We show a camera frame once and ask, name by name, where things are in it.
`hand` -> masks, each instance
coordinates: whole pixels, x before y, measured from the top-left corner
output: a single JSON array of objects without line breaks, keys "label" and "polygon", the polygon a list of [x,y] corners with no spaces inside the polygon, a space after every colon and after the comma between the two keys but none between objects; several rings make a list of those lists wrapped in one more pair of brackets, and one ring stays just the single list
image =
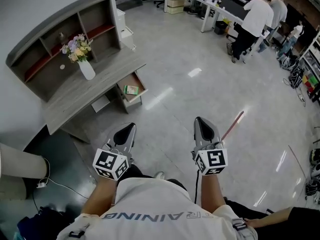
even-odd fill
[{"label": "hand", "polygon": [[260,219],[258,219],[258,218],[255,218],[255,219],[247,219],[247,218],[244,218],[244,221],[245,221],[245,224],[246,224],[247,226],[253,227],[254,229],[261,227],[261,225],[260,225]]}]

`open drawer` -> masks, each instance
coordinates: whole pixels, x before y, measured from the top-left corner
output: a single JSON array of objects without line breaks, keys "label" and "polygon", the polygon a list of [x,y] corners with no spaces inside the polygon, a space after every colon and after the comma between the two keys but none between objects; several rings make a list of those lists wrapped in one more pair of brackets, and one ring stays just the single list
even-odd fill
[{"label": "open drawer", "polygon": [[[141,79],[139,78],[137,72],[133,72],[129,75],[127,75],[125,78],[120,80],[119,82],[116,83],[117,86],[119,87],[121,93],[123,94],[124,98],[128,102],[133,102],[137,98],[139,98],[142,94],[146,93],[148,89],[145,87],[145,85],[142,83]],[[127,94],[125,93],[125,86],[137,86],[139,87],[138,89],[138,94]]]}]

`person in white t-shirt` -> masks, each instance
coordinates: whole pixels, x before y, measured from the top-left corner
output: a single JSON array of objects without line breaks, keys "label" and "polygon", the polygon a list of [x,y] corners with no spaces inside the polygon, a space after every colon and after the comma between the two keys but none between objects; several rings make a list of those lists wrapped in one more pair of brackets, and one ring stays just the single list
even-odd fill
[{"label": "person in white t-shirt", "polygon": [[285,55],[290,50],[290,48],[296,44],[298,38],[304,34],[305,25],[306,24],[303,19],[299,20],[299,25],[293,28],[290,34],[286,37],[286,42],[284,43],[281,50],[276,53],[278,60],[280,60],[281,57]]},{"label": "person in white t-shirt", "polygon": [[118,187],[100,177],[81,215],[57,240],[258,239],[257,232],[226,205],[216,175],[202,177],[201,207],[177,180],[164,180],[163,172],[156,178],[143,175],[132,164]]},{"label": "person in white t-shirt", "polygon": [[271,27],[274,11],[269,3],[271,0],[251,0],[243,8],[248,12],[241,25],[241,31],[235,42],[227,43],[227,52],[236,63],[243,51],[248,49],[261,35],[263,29]]},{"label": "person in white t-shirt", "polygon": [[[279,26],[280,22],[286,22],[288,9],[284,3],[284,0],[271,0],[269,5],[273,10],[273,19],[271,27],[268,27],[266,29],[270,32],[268,36],[268,39],[270,40],[276,28]],[[266,44],[262,42],[259,46],[258,53],[262,53],[266,48]]]}]

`gray floor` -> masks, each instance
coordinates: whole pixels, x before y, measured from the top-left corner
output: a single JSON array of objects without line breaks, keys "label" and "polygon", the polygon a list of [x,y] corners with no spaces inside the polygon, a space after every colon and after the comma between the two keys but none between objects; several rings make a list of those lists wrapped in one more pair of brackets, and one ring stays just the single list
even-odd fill
[{"label": "gray floor", "polygon": [[[225,139],[229,166],[219,175],[223,194],[263,212],[291,205],[317,208],[311,198],[305,201],[303,188],[312,141],[320,136],[320,130],[313,129],[320,126],[319,105],[307,98],[303,107],[296,92],[283,83],[288,73],[279,68],[274,51],[254,54],[247,64],[233,64],[224,36],[201,33],[201,19],[163,13],[151,1],[127,10],[125,21],[134,32],[136,52],[147,61],[138,73],[148,92],[143,105],[129,115],[115,102],[98,114],[89,107],[79,115],[92,145],[85,147],[89,157],[83,158],[89,167],[92,148],[101,148],[114,127],[134,122],[137,135],[131,152],[137,166],[148,175],[164,171],[194,198],[194,119],[212,121],[223,135],[243,110],[244,117]],[[196,68],[201,72],[190,77]],[[89,196],[95,182],[63,132],[41,142],[35,153],[49,159],[53,180]],[[85,202],[51,183],[37,189],[34,197],[38,207],[53,204],[74,216]],[[35,213],[32,199],[2,201],[0,229],[12,239],[17,222]]]}]

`white wall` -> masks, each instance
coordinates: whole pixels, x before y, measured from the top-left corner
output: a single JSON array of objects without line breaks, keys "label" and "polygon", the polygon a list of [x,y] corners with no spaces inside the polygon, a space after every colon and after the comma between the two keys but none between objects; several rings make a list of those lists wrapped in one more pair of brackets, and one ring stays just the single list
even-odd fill
[{"label": "white wall", "polygon": [[[1,143],[22,150],[45,125],[40,99],[7,67],[8,53],[39,23],[74,1],[0,0]],[[116,1],[111,2],[117,15]]]}]

